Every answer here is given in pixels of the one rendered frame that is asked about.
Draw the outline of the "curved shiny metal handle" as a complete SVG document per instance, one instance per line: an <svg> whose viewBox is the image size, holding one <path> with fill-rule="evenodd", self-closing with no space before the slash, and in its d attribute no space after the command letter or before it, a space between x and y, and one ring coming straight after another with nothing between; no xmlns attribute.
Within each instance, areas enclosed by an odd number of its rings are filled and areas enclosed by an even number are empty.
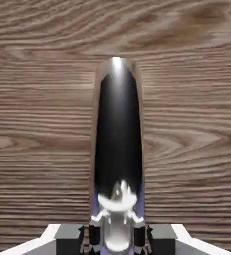
<svg viewBox="0 0 231 255"><path fill-rule="evenodd" d="M145 255L142 88L137 66L111 57L96 71L88 255Z"/></svg>

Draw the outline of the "wooden cabinet door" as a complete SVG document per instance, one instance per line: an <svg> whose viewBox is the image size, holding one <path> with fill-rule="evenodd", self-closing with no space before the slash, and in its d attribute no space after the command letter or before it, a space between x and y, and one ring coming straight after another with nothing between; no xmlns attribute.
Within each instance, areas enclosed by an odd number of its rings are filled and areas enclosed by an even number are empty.
<svg viewBox="0 0 231 255"><path fill-rule="evenodd" d="M0 252L88 224L113 56L142 74L146 222L231 251L231 0L0 0Z"/></svg>

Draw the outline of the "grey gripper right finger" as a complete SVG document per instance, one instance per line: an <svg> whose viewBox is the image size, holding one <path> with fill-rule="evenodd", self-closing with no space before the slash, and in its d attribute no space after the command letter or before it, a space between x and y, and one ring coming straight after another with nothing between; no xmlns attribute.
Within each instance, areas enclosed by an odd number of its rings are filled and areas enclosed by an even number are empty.
<svg viewBox="0 0 231 255"><path fill-rule="evenodd" d="M147 226L147 255L231 255L231 252L191 237L182 224Z"/></svg>

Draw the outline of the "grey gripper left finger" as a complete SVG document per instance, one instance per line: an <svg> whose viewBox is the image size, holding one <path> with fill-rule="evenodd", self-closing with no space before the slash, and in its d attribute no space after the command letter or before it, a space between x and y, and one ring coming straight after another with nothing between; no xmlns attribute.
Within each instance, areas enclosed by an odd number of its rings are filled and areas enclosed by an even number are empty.
<svg viewBox="0 0 231 255"><path fill-rule="evenodd" d="M0 252L0 255L83 255L84 226L50 224L39 238Z"/></svg>

